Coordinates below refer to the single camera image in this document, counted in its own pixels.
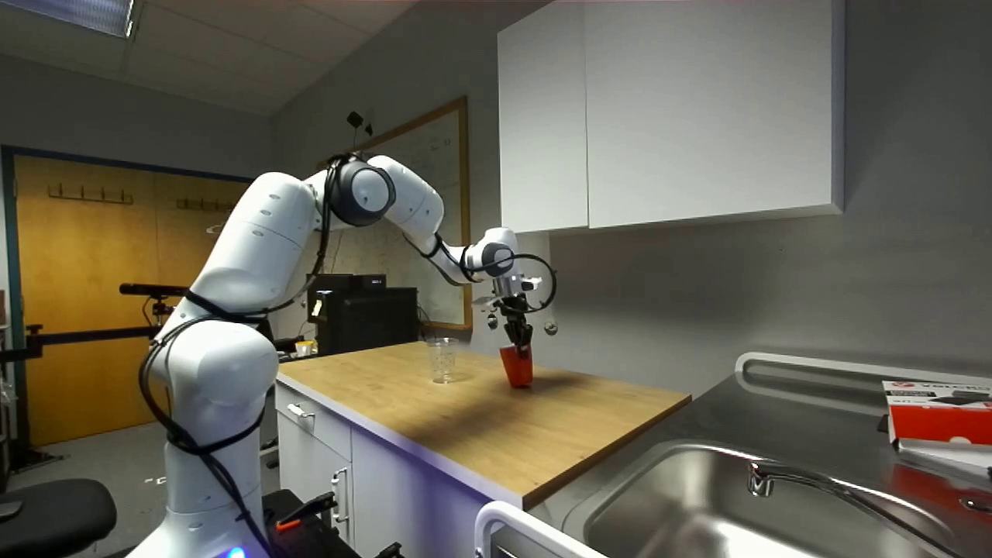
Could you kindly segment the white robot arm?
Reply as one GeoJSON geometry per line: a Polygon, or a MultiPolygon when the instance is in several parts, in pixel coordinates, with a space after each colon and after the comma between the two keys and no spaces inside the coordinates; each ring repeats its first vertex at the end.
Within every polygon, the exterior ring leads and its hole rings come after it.
{"type": "Polygon", "coordinates": [[[446,281],[487,280],[512,348],[529,348],[539,306],[509,229],[449,244],[440,192],[389,155],[338,155],[306,179],[261,173],[138,367],[138,392],[164,429],[166,506],[126,558],[283,558],[261,494],[261,422],[279,369],[262,323],[306,291],[301,261],[325,250],[335,223],[379,219],[446,281]]]}

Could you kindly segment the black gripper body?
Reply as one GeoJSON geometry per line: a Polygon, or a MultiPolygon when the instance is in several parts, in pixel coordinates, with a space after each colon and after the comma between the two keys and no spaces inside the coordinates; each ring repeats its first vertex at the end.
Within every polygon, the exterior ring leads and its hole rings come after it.
{"type": "Polygon", "coordinates": [[[529,293],[542,284],[539,276],[504,274],[493,280],[493,324],[525,324],[532,314],[529,293]]]}

